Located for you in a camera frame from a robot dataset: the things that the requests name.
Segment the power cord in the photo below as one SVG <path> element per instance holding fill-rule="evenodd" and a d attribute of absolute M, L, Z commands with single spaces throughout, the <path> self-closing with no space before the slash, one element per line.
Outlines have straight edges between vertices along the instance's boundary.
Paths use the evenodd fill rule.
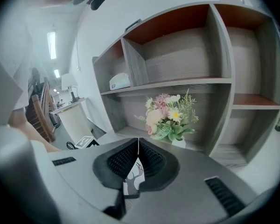
<path fill-rule="evenodd" d="M 67 147 L 68 149 L 70 149 L 70 150 L 72 150 L 72 149 L 78 149 L 78 148 L 76 148 L 76 147 L 73 145 L 72 142 L 66 142 L 66 147 Z"/>

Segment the fluorescent light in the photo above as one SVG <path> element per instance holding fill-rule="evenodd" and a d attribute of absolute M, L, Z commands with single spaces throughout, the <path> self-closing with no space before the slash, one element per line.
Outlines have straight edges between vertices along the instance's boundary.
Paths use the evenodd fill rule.
<path fill-rule="evenodd" d="M 59 77 L 60 77 L 59 71 L 58 71 L 58 70 L 54 70 L 54 73 L 55 73 L 56 78 L 59 78 Z"/>
<path fill-rule="evenodd" d="M 47 33 L 48 47 L 51 59 L 56 59 L 55 32 Z"/>

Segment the shelving unit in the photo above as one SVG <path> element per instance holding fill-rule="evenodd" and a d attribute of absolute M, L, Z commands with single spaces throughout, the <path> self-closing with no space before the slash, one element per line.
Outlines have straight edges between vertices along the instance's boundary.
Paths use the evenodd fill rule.
<path fill-rule="evenodd" d="M 272 18 L 246 7 L 190 4 L 156 14 L 112 44 L 94 71 L 114 132 L 125 137 L 148 137 L 134 117 L 145 116 L 146 97 L 188 90 L 200 120 L 190 124 L 197 133 L 185 136 L 187 148 L 227 167 L 255 156 L 280 110 L 280 37 Z M 131 87 L 111 91 L 120 72 Z"/>

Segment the deer logo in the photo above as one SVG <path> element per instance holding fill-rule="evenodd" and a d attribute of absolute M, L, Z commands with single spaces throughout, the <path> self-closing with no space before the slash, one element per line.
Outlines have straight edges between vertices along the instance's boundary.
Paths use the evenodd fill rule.
<path fill-rule="evenodd" d="M 131 179 L 128 179 L 126 177 L 126 180 L 125 180 L 125 183 L 127 184 L 127 193 L 129 195 L 135 195 L 138 193 L 138 190 L 135 187 L 134 181 L 137 177 L 140 177 L 144 173 L 142 166 L 139 163 L 136 163 L 136 165 L 137 165 L 139 174 L 137 176 L 134 176 L 134 173 L 132 172 L 133 177 Z"/>

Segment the white vase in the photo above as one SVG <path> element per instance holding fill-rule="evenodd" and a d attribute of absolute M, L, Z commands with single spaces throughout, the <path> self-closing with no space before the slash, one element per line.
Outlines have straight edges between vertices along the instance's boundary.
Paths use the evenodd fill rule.
<path fill-rule="evenodd" d="M 183 137 L 181 141 L 178 141 L 178 140 L 174 139 L 172 141 L 172 145 L 177 146 L 177 147 L 186 148 L 185 138 Z"/>

